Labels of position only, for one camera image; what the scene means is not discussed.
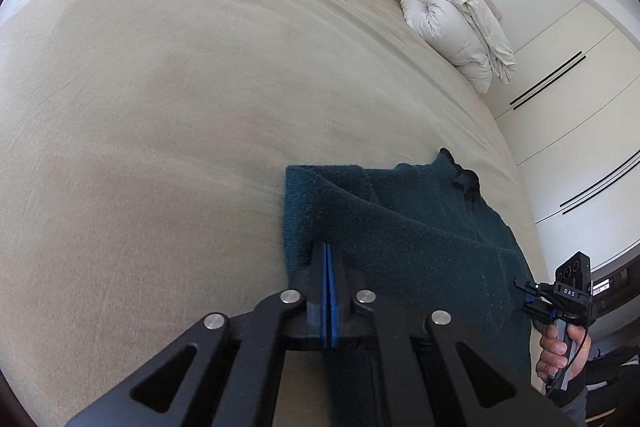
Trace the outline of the person's right hand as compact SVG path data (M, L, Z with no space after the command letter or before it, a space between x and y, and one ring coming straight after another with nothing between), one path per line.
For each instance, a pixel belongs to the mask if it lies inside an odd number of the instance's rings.
M567 378L571 381L582 371L588 360L591 338L582 326L568 325L565 332L577 346L582 343L575 361L566 372ZM572 359L567 358L570 348L564 343L558 329L553 324L550 324L544 331L539 346L542 352L536 364L536 374L543 381L548 381L550 377L554 377L561 369L567 367L568 362Z

